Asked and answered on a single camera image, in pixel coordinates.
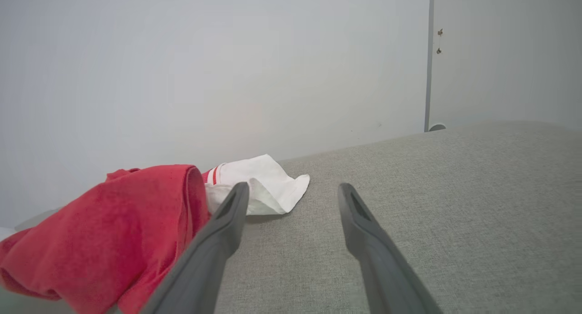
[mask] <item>red stripe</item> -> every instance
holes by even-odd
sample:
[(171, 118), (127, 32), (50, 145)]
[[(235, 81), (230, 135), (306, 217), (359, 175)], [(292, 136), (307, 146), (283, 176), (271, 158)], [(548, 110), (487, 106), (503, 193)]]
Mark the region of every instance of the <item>red stripe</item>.
[(212, 173), (212, 181), (214, 184), (216, 184), (216, 169), (218, 169), (218, 166), (214, 168), (214, 173)]

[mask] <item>gray upholstery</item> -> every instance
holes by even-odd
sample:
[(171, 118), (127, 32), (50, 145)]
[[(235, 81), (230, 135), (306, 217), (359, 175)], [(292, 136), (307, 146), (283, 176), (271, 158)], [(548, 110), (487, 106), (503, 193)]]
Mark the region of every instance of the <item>gray upholstery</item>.
[(291, 213), (248, 218), (216, 312), (368, 311), (341, 231), (340, 182), (354, 185), (445, 312), (572, 311), (580, 146), (580, 132), (490, 123), (284, 161), (311, 184)]

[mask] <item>white wall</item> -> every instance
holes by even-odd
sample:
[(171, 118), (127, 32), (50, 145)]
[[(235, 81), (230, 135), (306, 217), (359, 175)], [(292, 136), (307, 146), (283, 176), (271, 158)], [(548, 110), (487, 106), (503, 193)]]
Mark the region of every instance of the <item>white wall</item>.
[(430, 123), (534, 120), (582, 129), (580, 4), (434, 0)]
[(115, 169), (422, 132), (429, 0), (0, 0), (0, 226)]

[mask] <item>gray fabric surface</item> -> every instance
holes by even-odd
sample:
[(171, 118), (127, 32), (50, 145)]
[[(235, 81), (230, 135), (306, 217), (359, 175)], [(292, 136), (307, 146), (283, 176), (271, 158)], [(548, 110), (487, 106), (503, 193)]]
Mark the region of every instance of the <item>gray fabric surface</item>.
[(284, 161), (310, 186), (291, 213), (247, 219), (216, 312), (368, 311), (343, 240), (341, 182), (445, 312), (576, 311), (580, 148), (580, 132), (489, 123)]

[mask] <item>red cloth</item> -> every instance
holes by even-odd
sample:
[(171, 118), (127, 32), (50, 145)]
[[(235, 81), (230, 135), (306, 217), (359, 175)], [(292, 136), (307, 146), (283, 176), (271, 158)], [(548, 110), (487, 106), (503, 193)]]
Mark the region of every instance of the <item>red cloth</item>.
[(104, 313), (115, 302), (137, 313), (208, 216), (196, 167), (121, 169), (0, 242), (0, 282), (17, 293), (63, 298), (82, 314)]

